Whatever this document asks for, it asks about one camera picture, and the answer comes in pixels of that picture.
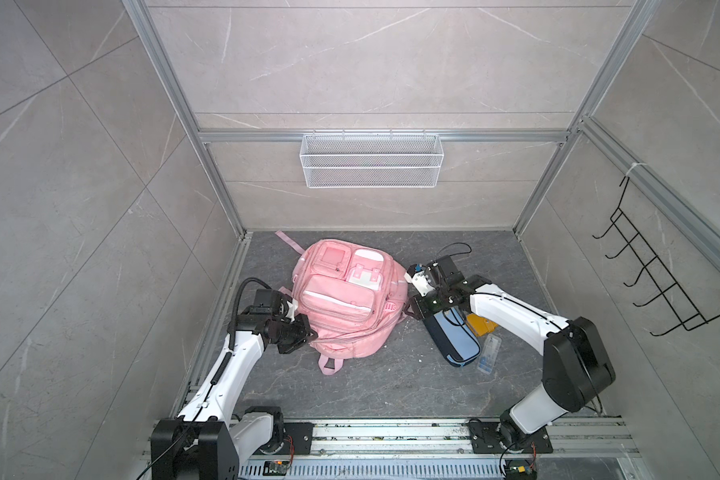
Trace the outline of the pink school backpack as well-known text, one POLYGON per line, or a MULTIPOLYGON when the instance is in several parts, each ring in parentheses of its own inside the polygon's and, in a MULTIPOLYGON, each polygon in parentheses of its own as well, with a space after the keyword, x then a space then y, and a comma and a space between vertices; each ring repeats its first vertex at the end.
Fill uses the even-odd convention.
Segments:
POLYGON ((276 235, 300 258, 288 294, 307 316, 317 338, 318 367, 326 376, 348 359, 380 350, 404 319, 406 270, 388 253, 338 239, 301 247, 282 231, 276 235))

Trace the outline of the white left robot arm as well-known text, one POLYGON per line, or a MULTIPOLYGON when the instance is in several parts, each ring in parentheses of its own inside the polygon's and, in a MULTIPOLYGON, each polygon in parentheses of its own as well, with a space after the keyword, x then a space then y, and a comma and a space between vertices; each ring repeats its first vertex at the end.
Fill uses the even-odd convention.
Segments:
POLYGON ((139 475, 152 479, 236 479, 255 453, 296 445, 278 407, 251 407, 242 417, 234 409, 249 374, 267 345, 287 354, 317 337, 303 314, 268 317, 252 331, 237 330, 220 353, 193 399, 174 418, 160 420, 150 437, 150 462, 139 475))

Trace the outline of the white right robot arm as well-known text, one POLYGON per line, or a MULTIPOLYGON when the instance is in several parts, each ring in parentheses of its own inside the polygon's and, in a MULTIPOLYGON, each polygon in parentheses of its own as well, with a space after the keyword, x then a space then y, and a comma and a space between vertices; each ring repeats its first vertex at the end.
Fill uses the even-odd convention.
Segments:
POLYGON ((472 313, 514 334, 541 354, 542 379, 531 393, 502 413, 497 433, 504 447, 519 450, 529 438, 558 418, 578 412, 616 379, 595 324, 539 310, 474 275, 453 280, 419 271, 405 279, 417 293, 412 315, 435 324, 449 313, 472 313))

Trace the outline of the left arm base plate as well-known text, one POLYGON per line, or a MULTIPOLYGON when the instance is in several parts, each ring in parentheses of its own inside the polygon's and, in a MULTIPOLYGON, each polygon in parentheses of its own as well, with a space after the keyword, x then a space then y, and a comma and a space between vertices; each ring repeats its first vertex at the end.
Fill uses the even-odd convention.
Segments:
POLYGON ((265 455, 309 455, 315 425, 311 422, 276 423, 271 439, 259 448, 265 455))

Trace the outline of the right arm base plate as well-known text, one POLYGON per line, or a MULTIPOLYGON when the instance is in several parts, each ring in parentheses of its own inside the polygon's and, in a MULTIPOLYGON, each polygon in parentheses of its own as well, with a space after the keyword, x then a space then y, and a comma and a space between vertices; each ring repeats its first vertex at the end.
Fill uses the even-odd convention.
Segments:
POLYGON ((550 454, 553 447, 545 427, 523 433, 510 421, 471 418, 466 422, 468 439, 475 454, 550 454))

